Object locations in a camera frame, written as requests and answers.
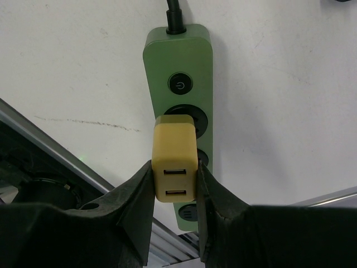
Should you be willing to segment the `yellow USB plug adapter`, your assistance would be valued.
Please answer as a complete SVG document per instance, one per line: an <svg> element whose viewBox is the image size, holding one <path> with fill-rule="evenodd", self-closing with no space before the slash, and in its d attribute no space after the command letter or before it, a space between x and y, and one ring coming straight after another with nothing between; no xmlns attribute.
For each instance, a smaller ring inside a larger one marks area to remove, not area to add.
<svg viewBox="0 0 357 268"><path fill-rule="evenodd" d="M160 202L195 200L198 156L196 128L191 116L169 114L156 119L151 165L156 198Z"/></svg>

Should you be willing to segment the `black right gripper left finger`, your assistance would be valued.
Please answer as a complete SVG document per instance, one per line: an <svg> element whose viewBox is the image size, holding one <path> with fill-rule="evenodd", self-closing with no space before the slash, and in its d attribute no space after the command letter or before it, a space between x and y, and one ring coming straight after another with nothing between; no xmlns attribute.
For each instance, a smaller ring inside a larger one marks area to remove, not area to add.
<svg viewBox="0 0 357 268"><path fill-rule="evenodd" d="M85 204L1 206L2 267L144 267L155 190L151 163Z"/></svg>

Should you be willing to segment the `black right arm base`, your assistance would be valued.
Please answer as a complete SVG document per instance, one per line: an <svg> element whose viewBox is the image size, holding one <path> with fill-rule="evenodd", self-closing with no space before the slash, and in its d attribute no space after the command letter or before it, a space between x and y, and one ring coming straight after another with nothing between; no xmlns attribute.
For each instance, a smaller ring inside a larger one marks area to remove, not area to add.
<svg viewBox="0 0 357 268"><path fill-rule="evenodd" d="M1 181L18 190L15 203L79 209L103 193L37 145L1 123Z"/></svg>

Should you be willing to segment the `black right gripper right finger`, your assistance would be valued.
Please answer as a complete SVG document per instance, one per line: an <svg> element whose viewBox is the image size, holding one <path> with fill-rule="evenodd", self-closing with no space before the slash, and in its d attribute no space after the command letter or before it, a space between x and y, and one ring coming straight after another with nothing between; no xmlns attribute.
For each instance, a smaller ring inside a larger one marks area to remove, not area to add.
<svg viewBox="0 0 357 268"><path fill-rule="evenodd" d="M356 209L249 205L203 163L196 183L206 267L356 266Z"/></svg>

